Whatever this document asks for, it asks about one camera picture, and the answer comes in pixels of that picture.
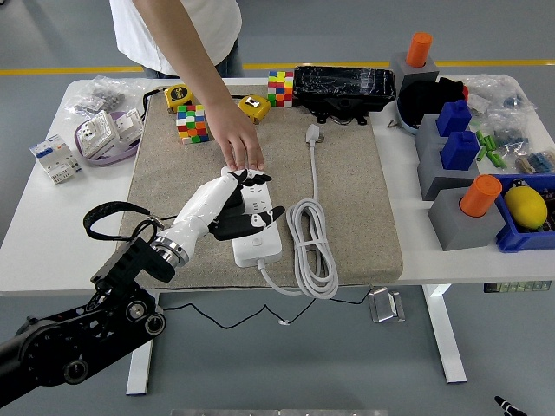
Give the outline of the person's hand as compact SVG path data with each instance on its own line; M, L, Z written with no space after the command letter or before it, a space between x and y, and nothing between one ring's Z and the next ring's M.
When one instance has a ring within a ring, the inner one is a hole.
M213 104L207 107L206 117L230 170L265 169L256 129L238 105L233 101Z

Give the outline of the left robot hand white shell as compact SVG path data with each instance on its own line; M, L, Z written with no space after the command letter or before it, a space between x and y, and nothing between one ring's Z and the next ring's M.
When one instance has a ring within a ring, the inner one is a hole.
M231 202L242 201L243 188L270 180L269 175L248 169L222 173L197 189L173 224L159 232L151 246L171 265L181 266L193 258L197 240L207 233L226 241L263 231L285 213L283 206L245 213L236 211Z

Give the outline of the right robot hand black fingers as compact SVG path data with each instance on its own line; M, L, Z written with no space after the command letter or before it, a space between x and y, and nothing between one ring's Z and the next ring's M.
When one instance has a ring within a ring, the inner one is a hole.
M494 400L502 408L505 416L527 416L525 412L498 395L494 397Z

